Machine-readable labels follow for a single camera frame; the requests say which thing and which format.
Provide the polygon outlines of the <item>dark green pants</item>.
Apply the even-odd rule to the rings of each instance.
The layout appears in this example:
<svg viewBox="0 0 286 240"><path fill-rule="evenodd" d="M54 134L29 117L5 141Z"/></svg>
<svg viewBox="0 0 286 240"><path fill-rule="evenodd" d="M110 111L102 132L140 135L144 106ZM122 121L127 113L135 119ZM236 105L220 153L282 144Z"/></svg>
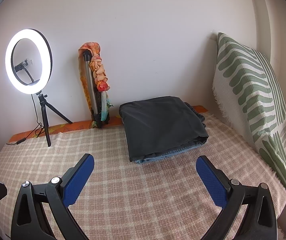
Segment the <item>dark green pants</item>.
<svg viewBox="0 0 286 240"><path fill-rule="evenodd" d="M197 139L208 139L205 117L175 96L124 103L119 107L129 161Z"/></svg>

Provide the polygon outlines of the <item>pink plaid bed blanket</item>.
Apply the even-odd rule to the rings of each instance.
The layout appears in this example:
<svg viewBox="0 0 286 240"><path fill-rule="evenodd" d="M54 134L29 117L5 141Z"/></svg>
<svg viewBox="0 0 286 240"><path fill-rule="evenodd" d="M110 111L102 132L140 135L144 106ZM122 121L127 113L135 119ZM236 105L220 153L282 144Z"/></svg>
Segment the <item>pink plaid bed blanket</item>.
<svg viewBox="0 0 286 240"><path fill-rule="evenodd" d="M94 171L70 211L89 239L200 239L220 213L196 172L200 155L244 185L266 183L281 214L286 189L276 174L233 129L210 113L204 117L205 145L145 164L129 161L122 126L58 133L51 147L44 138L4 146L0 182L8 192L0 201L0 228L10 234L24 181L47 183L86 153L94 156Z"/></svg>

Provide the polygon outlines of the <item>folded light blue garment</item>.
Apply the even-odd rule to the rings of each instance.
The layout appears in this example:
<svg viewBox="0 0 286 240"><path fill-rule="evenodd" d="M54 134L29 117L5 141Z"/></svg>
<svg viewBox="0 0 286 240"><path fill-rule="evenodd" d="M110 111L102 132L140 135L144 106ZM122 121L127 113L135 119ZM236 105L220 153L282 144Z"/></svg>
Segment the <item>folded light blue garment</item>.
<svg viewBox="0 0 286 240"><path fill-rule="evenodd" d="M148 155L145 155L143 157L139 157L138 159L132 159L131 162L137 163L137 164L143 164L150 161L158 161L162 160L168 157L173 157L175 155L187 152L188 150L192 150L195 148L199 148L200 146L203 146L206 143L207 139L197 139L194 141L187 142L185 144L182 144L180 146L171 148L169 150L166 150L164 152L159 153L151 153Z"/></svg>

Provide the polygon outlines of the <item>orange bed sheet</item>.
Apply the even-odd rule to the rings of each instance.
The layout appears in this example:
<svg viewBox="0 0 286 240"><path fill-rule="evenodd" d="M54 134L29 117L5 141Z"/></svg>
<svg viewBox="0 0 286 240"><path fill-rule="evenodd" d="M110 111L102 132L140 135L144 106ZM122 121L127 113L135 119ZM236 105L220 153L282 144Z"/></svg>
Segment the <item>orange bed sheet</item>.
<svg viewBox="0 0 286 240"><path fill-rule="evenodd" d="M121 124L122 124L121 118L119 116L113 116L110 118L108 124L103 125L103 127L106 128L109 126L118 126ZM87 120L87 121L74 122L73 124L61 124L61 125L50 126L49 133L50 135L53 135L58 133L80 131L90 128L91 128L91 120ZM32 134L30 133L31 131L15 134L10 138L9 143L14 143L22 138L36 138L36 135L34 133Z"/></svg>

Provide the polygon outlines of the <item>green leaf pattern pillow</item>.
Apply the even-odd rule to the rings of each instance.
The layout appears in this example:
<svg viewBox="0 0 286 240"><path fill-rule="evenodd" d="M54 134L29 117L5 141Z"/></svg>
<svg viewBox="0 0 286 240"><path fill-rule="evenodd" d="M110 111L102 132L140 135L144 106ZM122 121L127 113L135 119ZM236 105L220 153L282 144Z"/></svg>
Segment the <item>green leaf pattern pillow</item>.
<svg viewBox="0 0 286 240"><path fill-rule="evenodd" d="M270 61L224 33L216 46L212 89L222 114L286 188L286 104Z"/></svg>

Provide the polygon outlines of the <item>orange patterned scarf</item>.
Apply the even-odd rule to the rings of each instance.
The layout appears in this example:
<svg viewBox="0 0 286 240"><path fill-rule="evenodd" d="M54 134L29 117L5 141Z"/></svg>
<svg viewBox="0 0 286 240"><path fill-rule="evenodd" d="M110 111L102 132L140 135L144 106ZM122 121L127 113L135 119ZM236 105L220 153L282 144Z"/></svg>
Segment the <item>orange patterned scarf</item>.
<svg viewBox="0 0 286 240"><path fill-rule="evenodd" d="M89 93L87 91L85 63L82 55L82 52L85 50L89 50L92 52L93 57L90 61L90 68L93 71L95 85L98 91L101 93L101 103L102 103L101 121L105 121L107 119L107 115L109 114L109 109L110 107L112 107L113 104L111 103L107 93L108 90L110 89L110 86L108 85L108 77L106 75L102 58L100 56L101 48L97 42L87 42L78 49L78 69L80 73L80 81L90 110L91 105L90 105ZM91 127L97 128L93 121L92 115L91 115L91 120L92 120Z"/></svg>

